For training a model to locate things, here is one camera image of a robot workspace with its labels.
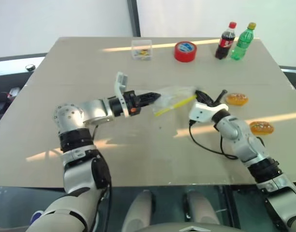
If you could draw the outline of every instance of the orange donut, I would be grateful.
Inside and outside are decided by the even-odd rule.
[[[225,101],[231,105],[244,105],[248,102],[248,98],[242,93],[230,93],[226,96]]]
[[[274,127],[269,122],[255,121],[250,123],[249,126],[254,135],[266,135],[274,132]]]

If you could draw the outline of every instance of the red bottle cap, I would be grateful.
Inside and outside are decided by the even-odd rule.
[[[229,28],[234,29],[236,27],[236,22],[230,22]]]

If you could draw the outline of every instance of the green bottle cap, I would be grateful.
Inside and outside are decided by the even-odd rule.
[[[248,25],[248,29],[250,29],[250,30],[254,30],[254,29],[255,29],[255,26],[256,26],[256,23],[250,23],[250,24]]]

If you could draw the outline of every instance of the red tape roll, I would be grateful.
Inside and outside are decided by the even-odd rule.
[[[194,60],[197,47],[188,41],[181,41],[175,45],[175,59],[181,62],[190,62]]]

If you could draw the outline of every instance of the bottle label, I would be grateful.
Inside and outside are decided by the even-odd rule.
[[[233,40],[225,40],[225,39],[220,39],[219,41],[219,46],[220,47],[231,47],[233,43]]]
[[[237,42],[237,46],[240,47],[240,48],[244,48],[244,49],[248,48],[249,47],[249,44],[250,43],[243,42],[241,40],[238,40],[238,42]]]
[[[179,44],[178,49],[182,52],[191,52],[194,50],[194,46],[191,43],[184,42]]]

